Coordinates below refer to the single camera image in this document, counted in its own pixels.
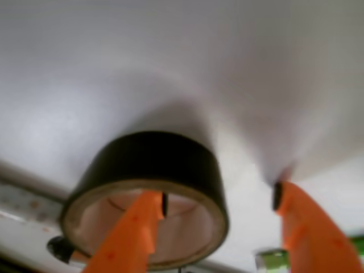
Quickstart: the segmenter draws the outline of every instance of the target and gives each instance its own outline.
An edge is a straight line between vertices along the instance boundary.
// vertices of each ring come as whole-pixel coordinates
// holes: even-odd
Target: white surface
[[[278,244],[258,169],[272,178],[292,159],[296,180],[345,230],[360,229],[362,159],[345,162],[363,154],[363,9],[361,0],[3,1],[1,173],[66,197],[107,142],[165,129],[220,161],[231,233],[211,259],[253,270],[252,253]],[[347,183],[330,175],[340,164]],[[53,268],[3,235],[15,231],[2,228],[0,245]]]

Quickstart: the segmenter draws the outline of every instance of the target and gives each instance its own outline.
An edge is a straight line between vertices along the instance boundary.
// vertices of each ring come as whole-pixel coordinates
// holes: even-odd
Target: green object
[[[353,237],[350,240],[359,255],[364,257],[364,236]],[[259,273],[283,273],[289,269],[289,255],[282,249],[258,253],[255,261]]]

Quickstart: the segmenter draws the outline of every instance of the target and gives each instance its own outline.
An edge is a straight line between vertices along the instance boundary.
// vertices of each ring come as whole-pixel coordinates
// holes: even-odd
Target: black tape roll
[[[164,132],[121,137],[96,156],[61,214],[65,236],[91,256],[143,189],[168,194],[149,270],[193,263],[225,240],[228,214],[214,155],[195,141]]]

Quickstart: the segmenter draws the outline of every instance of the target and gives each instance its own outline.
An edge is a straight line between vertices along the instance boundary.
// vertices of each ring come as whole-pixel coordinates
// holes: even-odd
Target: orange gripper
[[[359,255],[344,233],[302,189],[282,182],[277,209],[283,247],[292,273],[363,273]]]
[[[107,235],[82,273],[145,273],[155,252],[162,193],[145,191]]]

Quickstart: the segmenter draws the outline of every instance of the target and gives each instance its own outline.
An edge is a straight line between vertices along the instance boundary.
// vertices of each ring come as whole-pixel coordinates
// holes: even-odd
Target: black rubber tip
[[[282,183],[278,182],[274,185],[273,192],[273,210],[278,210],[283,195],[283,186]]]
[[[67,264],[75,250],[71,243],[62,236],[50,239],[47,243],[47,249],[55,258]]]
[[[164,218],[167,216],[168,213],[168,195],[163,193],[162,195],[162,213]]]

